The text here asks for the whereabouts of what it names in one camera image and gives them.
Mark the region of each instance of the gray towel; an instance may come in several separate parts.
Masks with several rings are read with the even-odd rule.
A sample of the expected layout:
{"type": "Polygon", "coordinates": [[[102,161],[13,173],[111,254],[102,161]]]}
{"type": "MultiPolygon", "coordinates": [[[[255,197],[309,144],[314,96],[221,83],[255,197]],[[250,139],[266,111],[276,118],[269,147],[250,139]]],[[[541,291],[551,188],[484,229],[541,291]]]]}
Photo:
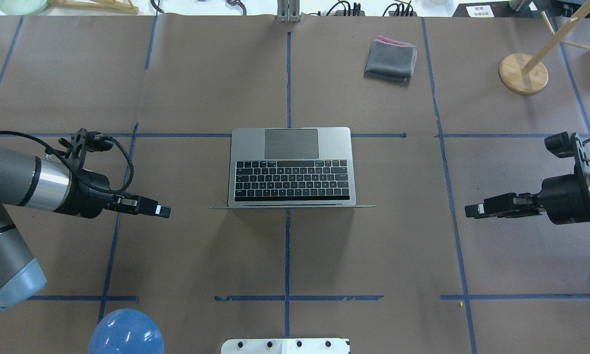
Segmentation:
{"type": "Polygon", "coordinates": [[[369,50],[365,72],[387,80],[406,81],[413,76],[415,58],[414,45],[378,36],[369,50]]]}

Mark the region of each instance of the laptop keyboard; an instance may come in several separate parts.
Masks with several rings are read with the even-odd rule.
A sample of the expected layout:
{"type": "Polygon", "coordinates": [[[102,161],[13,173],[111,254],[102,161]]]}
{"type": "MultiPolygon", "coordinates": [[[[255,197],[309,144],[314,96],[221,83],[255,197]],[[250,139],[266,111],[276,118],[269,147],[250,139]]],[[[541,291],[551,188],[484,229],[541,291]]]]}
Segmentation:
{"type": "Polygon", "coordinates": [[[237,161],[235,202],[349,200],[347,160],[237,161]]]}

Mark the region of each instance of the label sticker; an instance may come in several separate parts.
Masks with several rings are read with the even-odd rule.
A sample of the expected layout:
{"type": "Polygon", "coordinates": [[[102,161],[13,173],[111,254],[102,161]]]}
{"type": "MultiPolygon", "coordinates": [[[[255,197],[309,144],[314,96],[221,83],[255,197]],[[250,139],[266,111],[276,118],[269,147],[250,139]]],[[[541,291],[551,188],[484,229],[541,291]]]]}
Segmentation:
{"type": "Polygon", "coordinates": [[[470,17],[494,17],[489,5],[466,6],[470,17]]]}

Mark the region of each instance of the blue balloon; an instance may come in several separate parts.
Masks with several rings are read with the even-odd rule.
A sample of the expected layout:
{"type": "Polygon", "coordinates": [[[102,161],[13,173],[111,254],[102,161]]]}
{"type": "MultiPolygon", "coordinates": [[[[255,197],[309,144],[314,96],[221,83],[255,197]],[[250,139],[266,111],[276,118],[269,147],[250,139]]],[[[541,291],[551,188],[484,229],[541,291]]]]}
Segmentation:
{"type": "Polygon", "coordinates": [[[95,328],[88,354],[163,354],[162,333],[149,316],[132,309],[110,312],[95,328]]]}

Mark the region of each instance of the trackpad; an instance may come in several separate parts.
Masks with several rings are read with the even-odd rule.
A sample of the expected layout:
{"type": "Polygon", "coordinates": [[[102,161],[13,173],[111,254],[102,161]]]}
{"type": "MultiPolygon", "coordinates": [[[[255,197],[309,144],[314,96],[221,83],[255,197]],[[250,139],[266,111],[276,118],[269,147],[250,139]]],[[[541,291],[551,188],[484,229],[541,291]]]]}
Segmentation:
{"type": "Polygon", "coordinates": [[[318,159],[317,129],[266,129],[264,158],[267,160],[318,159]]]}

